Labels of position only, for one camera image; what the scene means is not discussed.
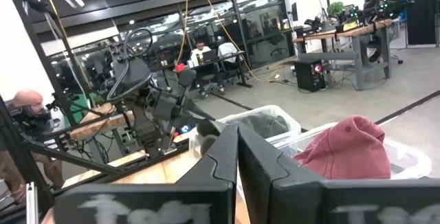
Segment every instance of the desk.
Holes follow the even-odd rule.
[[[356,75],[356,85],[358,91],[365,90],[365,78],[366,75],[375,71],[377,69],[383,69],[386,78],[391,77],[391,60],[390,60],[390,38],[387,32],[387,27],[391,25],[392,21],[387,19],[385,21],[376,22],[376,28],[380,30],[382,35],[382,58],[384,59],[384,63],[375,63],[369,64],[368,61],[362,62],[361,57],[361,47],[360,47],[360,36],[364,34],[370,34],[374,32],[373,25],[367,25],[366,27],[359,27],[347,32],[337,33],[335,30],[331,30],[328,32],[321,32],[318,34],[313,34],[309,36],[305,36],[303,38],[295,38],[293,40],[294,43],[304,43],[304,41],[311,41],[316,39],[327,39],[327,38],[335,38],[337,37],[345,37],[351,38],[353,44],[352,52],[331,52],[331,53],[310,53],[305,54],[300,49],[298,50],[298,58],[300,61],[307,60],[354,60],[355,66],[354,68],[345,67],[344,69],[334,69],[334,68],[326,68],[327,70],[343,70],[343,71],[352,71]]]
[[[202,63],[202,64],[200,64],[198,66],[191,67],[190,69],[198,69],[198,68],[201,68],[203,66],[212,65],[212,64],[215,64],[215,63],[220,63],[220,62],[223,62],[226,59],[236,58],[237,56],[242,56],[244,54],[245,54],[245,52],[238,52],[238,53],[232,54],[230,56],[225,56],[225,57],[219,58],[217,60],[213,60],[213,61],[210,61],[210,62],[207,62],[207,63]],[[239,86],[242,86],[242,87],[252,88],[253,86],[246,82],[245,73],[244,73],[244,70],[243,70],[243,64],[242,63],[239,63],[239,71],[240,71],[241,82],[239,82],[237,84]]]
[[[113,113],[116,110],[116,108],[112,104],[106,103],[106,104],[102,105],[101,107],[93,108],[93,110],[106,115],[106,114]],[[88,121],[94,120],[98,117],[99,117],[99,115],[92,113],[92,112],[88,112],[88,114],[86,114],[86,116],[81,120],[80,123],[88,122]],[[134,114],[132,112],[128,112],[127,117],[130,122],[134,121],[134,119],[135,119]],[[103,155],[100,152],[100,150],[98,149],[98,145],[96,143],[96,140],[93,138],[94,135],[96,135],[97,133],[112,131],[113,135],[115,137],[115,141],[118,143],[118,146],[120,148],[121,154],[122,154],[122,156],[124,156],[124,155],[126,155],[124,147],[129,144],[122,143],[122,138],[120,137],[119,132],[117,130],[117,128],[124,126],[124,125],[126,125],[125,118],[124,118],[123,114],[119,114],[119,115],[109,117],[105,120],[102,120],[102,121],[99,121],[99,122],[96,122],[93,124],[89,124],[89,125],[81,127],[81,128],[74,129],[70,133],[70,137],[74,140],[77,140],[77,141],[92,138],[91,141],[88,143],[88,145],[90,147],[90,152],[92,153],[93,158],[98,163],[103,164],[104,163],[104,159],[102,157]]]
[[[129,155],[127,156],[128,159],[122,158],[112,162],[112,164],[119,166],[119,163],[126,163],[127,160],[132,159],[129,157],[133,156],[136,157],[137,155]],[[192,158],[189,152],[186,152],[113,183],[175,183],[196,163],[197,160]],[[237,197],[235,206],[235,219],[237,224],[250,224],[247,210],[244,201],[240,197]],[[46,214],[42,224],[55,224],[52,209]]]

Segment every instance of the person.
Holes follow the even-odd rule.
[[[33,90],[23,90],[15,94],[14,98],[5,102],[8,110],[27,107],[35,115],[44,115],[46,110],[43,106],[43,96]],[[18,168],[15,166],[14,160],[10,153],[1,144],[0,141],[0,179],[4,179],[11,197],[17,203],[25,203],[26,189],[25,181],[22,178]],[[61,172],[62,161],[52,161],[49,157],[32,153],[34,160],[41,162],[47,178],[52,181],[55,189],[63,187],[64,180]]]
[[[231,42],[228,42],[225,38],[220,38],[219,44],[220,44],[219,52],[218,52],[219,58],[229,57],[239,52],[238,49],[235,47],[235,45]],[[240,55],[239,58],[240,61],[243,60],[242,55]],[[223,64],[225,65],[225,67],[229,67],[229,68],[234,67],[236,65],[236,57],[229,57],[225,59]]]
[[[368,3],[365,3],[364,5],[364,9],[368,9],[368,8],[374,8],[374,7],[378,7],[380,6],[380,4],[383,2],[383,0],[370,0]],[[378,30],[376,31],[376,33],[374,34],[374,37],[377,41],[377,49],[374,52],[374,54],[368,58],[368,54],[367,54],[367,46],[371,41],[370,38],[370,34],[366,34],[360,37],[360,47],[361,47],[361,57],[362,57],[362,62],[366,62],[366,59],[368,58],[368,61],[370,63],[374,63],[375,61],[377,61],[381,55],[382,52],[382,47],[381,47],[381,31]]]
[[[203,60],[203,53],[209,52],[211,49],[205,45],[205,43],[202,40],[198,40],[196,42],[196,48],[192,51],[191,54],[191,61],[195,63],[195,65],[198,65],[197,62],[197,55],[200,57],[200,60]],[[217,79],[217,85],[219,88],[219,92],[223,94],[225,92],[225,89],[223,87],[223,78],[220,75],[219,67],[217,64],[209,64],[205,65],[203,67],[196,68],[196,77],[195,80],[199,84],[199,93],[203,98],[207,98],[208,94],[205,90],[205,81],[203,80],[204,76],[208,76],[211,74],[215,75],[215,78]]]

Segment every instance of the computer tower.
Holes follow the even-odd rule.
[[[295,62],[298,88],[316,92],[325,88],[324,70],[321,60],[301,60]]]

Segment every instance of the workbench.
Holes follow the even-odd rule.
[[[116,108],[110,104],[106,103],[102,105],[101,107],[93,108],[94,111],[97,111],[99,113],[102,113],[103,115],[112,114],[116,111]],[[133,122],[135,117],[133,112],[129,111],[126,113],[126,116],[128,117],[128,120],[130,122]],[[86,116],[81,120],[80,123],[88,122],[90,120],[94,120],[99,118],[100,116],[96,113],[88,112]],[[136,145],[135,141],[132,141],[130,144],[124,143],[122,141],[122,138],[118,132],[118,128],[122,126],[126,126],[127,122],[125,120],[125,117],[123,114],[113,115],[111,117],[108,117],[105,120],[101,120],[99,122],[89,124],[87,126],[74,129],[70,133],[70,137],[76,141],[90,139],[90,142],[88,142],[88,145],[90,147],[90,152],[93,155],[93,160],[95,160],[98,163],[103,164],[104,163],[104,157],[102,152],[98,148],[97,141],[95,139],[95,136],[99,133],[105,133],[107,131],[112,131],[114,139],[116,143],[118,144],[118,147],[121,152],[121,156],[125,156],[127,154],[126,147],[130,145]]]
[[[144,152],[141,151],[132,155],[128,155],[117,161],[111,162],[110,164],[112,166],[120,166],[144,155]],[[113,183],[175,183],[183,175],[185,175],[196,163],[197,159],[191,157],[190,152],[186,152],[176,157],[170,158],[166,161],[163,161],[162,163],[155,164],[154,166],[129,175],[125,178],[119,179]],[[66,180],[63,187],[67,187],[71,184],[77,183],[86,177],[91,177],[94,175],[94,173],[99,173],[90,172],[85,172],[81,175],[78,175],[77,177]],[[248,209],[246,208],[245,201],[237,193],[235,206],[236,224],[250,224],[247,210]],[[50,209],[49,212],[46,214],[42,224],[55,224],[53,209]]]
[[[387,32],[387,28],[393,23],[392,20],[387,19],[384,21],[377,21],[376,29],[380,30],[382,39],[382,55],[384,59],[383,63],[370,64],[367,61],[362,61],[360,37],[362,35],[368,35],[374,32],[374,25],[370,24],[365,27],[355,28],[346,32],[336,33],[335,30],[320,32],[317,34],[307,35],[302,38],[295,38],[294,43],[304,43],[312,40],[322,40],[328,38],[351,38],[353,51],[352,52],[321,52],[321,53],[303,53],[301,49],[298,50],[298,58],[300,61],[305,60],[307,62],[314,60],[353,60],[354,67],[326,67],[326,70],[336,71],[352,71],[356,75],[356,85],[358,91],[365,90],[365,78],[366,75],[372,71],[383,69],[386,78],[391,77],[391,60],[390,60],[390,38]]]

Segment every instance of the man sitting at desk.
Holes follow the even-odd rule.
[[[8,110],[27,107],[35,115],[46,112],[43,106],[43,96],[32,91],[19,91],[14,99],[5,103]],[[61,173],[61,160],[52,161],[49,157],[32,153],[34,160],[41,162],[46,176],[52,181],[55,189],[63,187],[63,175]],[[15,166],[10,153],[6,150],[3,141],[0,140],[0,179],[4,179],[11,192],[11,197],[17,203],[24,203],[26,197],[25,181],[22,178],[18,168]]]
[[[228,57],[223,62],[225,67],[234,67],[235,65],[237,65],[236,56],[231,57],[231,55],[239,52],[238,49],[235,47],[235,45],[231,42],[228,42],[225,38],[220,38],[219,43],[220,43],[219,58]]]
[[[211,49],[208,46],[205,46],[205,43],[203,41],[197,41],[196,43],[196,49],[192,51],[191,54],[191,61],[194,66],[199,65],[199,60],[201,61],[201,64],[203,65],[203,53],[209,52]],[[224,93],[225,89],[223,87],[223,78],[220,76],[219,66],[215,63],[209,63],[207,65],[197,67],[195,69],[196,71],[196,81],[199,84],[199,93],[203,98],[208,97],[208,94],[205,91],[205,81],[203,80],[204,76],[209,76],[214,74],[215,78],[217,79],[217,85],[219,86],[219,92]]]

